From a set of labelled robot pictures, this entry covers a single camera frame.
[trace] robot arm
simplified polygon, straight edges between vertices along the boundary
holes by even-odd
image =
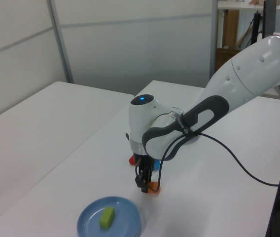
[[[136,178],[138,187],[147,192],[150,166],[155,159],[162,158],[175,139],[184,135],[171,146],[165,160],[172,159],[185,142],[279,81],[280,38],[274,36],[253,44],[227,61],[186,113],[162,105],[151,95],[133,99],[129,107],[130,143],[142,175]]]

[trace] green block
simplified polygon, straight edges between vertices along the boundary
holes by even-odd
[[[103,229],[109,229],[114,217],[115,209],[111,206],[105,207],[105,210],[100,218],[100,227]]]

